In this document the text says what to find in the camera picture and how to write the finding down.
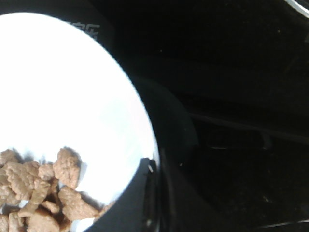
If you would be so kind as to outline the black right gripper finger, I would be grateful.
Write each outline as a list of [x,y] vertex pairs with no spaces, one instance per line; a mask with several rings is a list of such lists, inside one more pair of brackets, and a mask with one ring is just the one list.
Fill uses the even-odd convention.
[[142,158],[128,187],[89,230],[91,232],[160,231],[159,174],[155,160]]

